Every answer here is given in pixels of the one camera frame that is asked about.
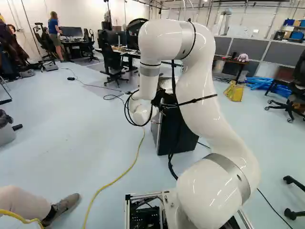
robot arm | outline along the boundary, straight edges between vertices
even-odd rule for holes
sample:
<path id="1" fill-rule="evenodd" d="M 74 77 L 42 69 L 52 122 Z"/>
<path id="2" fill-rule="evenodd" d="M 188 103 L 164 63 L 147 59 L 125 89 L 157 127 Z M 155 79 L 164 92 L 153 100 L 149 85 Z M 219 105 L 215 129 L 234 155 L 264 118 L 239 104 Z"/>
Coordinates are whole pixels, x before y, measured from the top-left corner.
<path id="1" fill-rule="evenodd" d="M 133 121 L 149 119 L 156 94 L 161 60 L 182 60 L 183 73 L 176 85 L 178 103 L 215 95 L 212 63 L 215 41 L 198 23 L 174 20 L 146 22 L 139 33 L 141 50 L 140 88 L 132 96 Z M 152 115 L 158 108 L 152 107 Z M 217 97 L 180 106 L 187 126 L 205 138 L 212 153 L 188 168 L 177 181 L 182 210 L 198 229 L 218 229 L 235 214 L 260 179 L 258 162 L 220 112 Z"/>

computer monitor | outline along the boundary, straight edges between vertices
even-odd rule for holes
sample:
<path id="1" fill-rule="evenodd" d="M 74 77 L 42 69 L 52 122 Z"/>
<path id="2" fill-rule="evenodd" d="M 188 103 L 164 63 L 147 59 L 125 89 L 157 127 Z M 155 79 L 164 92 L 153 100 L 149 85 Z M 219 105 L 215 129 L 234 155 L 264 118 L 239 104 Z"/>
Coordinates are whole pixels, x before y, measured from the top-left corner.
<path id="1" fill-rule="evenodd" d="M 127 44 L 127 37 L 125 31 L 110 31 L 103 30 L 99 32 L 99 40 L 105 41 L 109 45 L 118 45 L 120 36 L 120 45 Z"/>
<path id="2" fill-rule="evenodd" d="M 65 37 L 82 37 L 81 27 L 61 26 L 60 30 L 62 30 L 62 35 Z"/>

gray floor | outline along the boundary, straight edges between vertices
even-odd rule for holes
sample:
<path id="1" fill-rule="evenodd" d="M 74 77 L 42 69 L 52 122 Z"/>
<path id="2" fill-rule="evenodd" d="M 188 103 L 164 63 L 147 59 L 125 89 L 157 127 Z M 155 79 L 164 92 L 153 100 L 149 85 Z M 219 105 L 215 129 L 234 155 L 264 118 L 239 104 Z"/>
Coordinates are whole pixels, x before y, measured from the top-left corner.
<path id="1" fill-rule="evenodd" d="M 72 69 L 84 83 L 103 86 L 106 80 L 105 75 L 89 67 L 73 63 L 58 65 Z M 171 69 L 162 66 L 162 72 L 170 76 Z M 125 120 L 120 100 L 102 99 L 106 94 L 120 92 L 67 81 L 68 76 L 72 76 L 69 70 L 59 69 L 11 82 L 13 102 L 0 106 L 14 118 L 14 124 L 24 126 L 15 141 L 0 148 L 0 186 L 14 184 L 53 202 L 73 192 L 82 195 L 80 205 L 55 222 L 54 229 L 81 228 L 95 191 L 130 166 L 142 137 L 142 129 Z M 136 86 L 137 74 L 130 77 L 133 83 L 122 83 L 122 91 Z M 246 88 L 243 102 L 233 103 L 222 94 L 227 84 L 215 82 L 215 87 L 224 115 L 260 162 L 261 191 L 282 215 L 286 207 L 305 210 L 305 193 L 282 181 L 283 176 L 292 175 L 305 183 L 305 123 L 297 117 L 289 124 L 282 110 L 265 111 L 268 97 L 263 91 Z M 1 99 L 5 96 L 0 90 Z M 175 186 L 167 157 L 156 155 L 150 127 L 146 126 L 145 130 L 137 164 L 96 198 L 88 229 L 123 228 L 126 193 L 142 194 Z M 182 173 L 208 153 L 209 150 L 197 145 L 193 152 L 176 155 L 175 171 Z M 258 192 L 244 209 L 254 228 L 288 228 Z M 305 218 L 289 223 L 294 229 L 304 228 Z M 5 229 L 36 228 L 21 226 L 8 217 L 2 217 L 0 224 Z"/>

black office chair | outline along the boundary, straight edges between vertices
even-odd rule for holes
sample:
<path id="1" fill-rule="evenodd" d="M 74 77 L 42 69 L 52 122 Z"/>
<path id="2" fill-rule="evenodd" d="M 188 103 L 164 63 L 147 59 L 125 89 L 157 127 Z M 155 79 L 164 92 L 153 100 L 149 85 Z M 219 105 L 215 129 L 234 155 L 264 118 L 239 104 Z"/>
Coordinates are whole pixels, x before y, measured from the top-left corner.
<path id="1" fill-rule="evenodd" d="M 34 31 L 37 41 L 41 44 L 41 48 L 43 48 L 48 53 L 47 55 L 43 56 L 43 58 L 50 57 L 51 59 L 54 59 L 54 58 L 59 59 L 59 57 L 56 53 L 56 48 L 53 44 L 53 41 L 50 39 L 49 35 L 47 34 L 47 28 L 46 27 L 42 28 L 41 36 L 38 33 L 39 29 L 40 29 L 39 27 L 35 26 L 33 28 L 33 31 Z"/>
<path id="2" fill-rule="evenodd" d="M 124 68 L 122 65 L 123 56 L 114 52 L 112 50 L 111 45 L 109 45 L 108 43 L 103 44 L 102 55 L 104 57 L 104 64 L 105 64 L 106 72 L 104 72 L 104 71 L 100 71 L 100 72 L 109 75 L 109 77 L 107 77 L 107 81 L 104 82 L 104 85 L 107 86 L 107 84 L 115 81 L 117 83 L 118 87 L 120 87 L 119 80 L 126 81 L 128 83 L 129 82 L 128 79 L 122 78 L 122 69 Z M 116 74 L 111 74 L 111 73 L 109 73 L 109 68 L 112 68 L 119 72 Z"/>
<path id="3" fill-rule="evenodd" d="M 295 185 L 297 185 L 300 189 L 302 189 L 305 192 L 305 186 L 302 185 L 297 180 L 295 180 L 293 177 L 285 176 L 283 178 L 283 180 L 286 181 L 287 184 L 294 183 Z M 294 212 L 294 211 L 290 210 L 289 208 L 286 208 L 284 211 L 284 215 L 286 217 L 290 218 L 291 220 L 296 220 L 297 217 L 305 216 L 305 211 Z"/>
<path id="4" fill-rule="evenodd" d="M 268 100 L 269 104 L 276 104 L 278 106 L 266 106 L 265 110 L 268 111 L 270 108 L 272 109 L 285 109 L 290 118 L 287 119 L 287 122 L 293 123 L 295 120 L 292 112 L 297 113 L 298 115 L 303 117 L 303 121 L 305 121 L 305 115 L 300 112 L 299 109 L 295 108 L 295 104 L 305 103 L 305 50 L 302 52 L 300 59 L 298 60 L 295 70 L 293 72 L 294 80 L 288 84 L 288 88 L 292 91 L 291 95 L 288 97 L 286 104 L 279 103 L 273 99 Z"/>
<path id="5" fill-rule="evenodd" d="M 94 56 L 94 34 L 93 34 L 93 30 L 90 29 L 90 35 L 89 36 L 89 33 L 88 33 L 88 30 L 87 29 L 84 29 L 84 41 L 85 42 L 88 42 L 89 44 L 84 44 L 80 47 L 80 50 L 81 50 L 81 56 L 82 57 L 89 57 L 89 61 L 92 61 L 92 60 L 96 60 L 96 61 L 100 61 L 99 58 L 95 57 Z"/>

gray panel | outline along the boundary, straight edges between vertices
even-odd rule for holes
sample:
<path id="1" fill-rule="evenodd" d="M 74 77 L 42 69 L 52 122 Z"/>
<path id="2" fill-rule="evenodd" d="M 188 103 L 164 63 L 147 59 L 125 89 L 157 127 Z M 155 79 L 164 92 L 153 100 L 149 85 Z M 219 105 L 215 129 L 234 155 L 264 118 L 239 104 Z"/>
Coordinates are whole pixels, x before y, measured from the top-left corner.
<path id="1" fill-rule="evenodd" d="M 215 37 L 216 55 L 226 55 L 231 42 L 230 37 Z"/>
<path id="2" fill-rule="evenodd" d="M 245 67 L 244 67 L 244 70 L 247 70 L 249 71 L 248 74 L 247 74 L 247 77 L 253 77 L 255 72 L 256 72 L 256 69 L 259 65 L 259 62 L 254 62 L 254 61 L 250 61 Z"/>
<path id="3" fill-rule="evenodd" d="M 268 41 L 234 38 L 229 54 L 232 55 L 233 52 L 237 52 L 238 55 L 246 53 L 250 59 L 259 61 L 267 45 Z"/>
<path id="4" fill-rule="evenodd" d="M 295 66 L 305 46 L 271 42 L 264 61 Z"/>

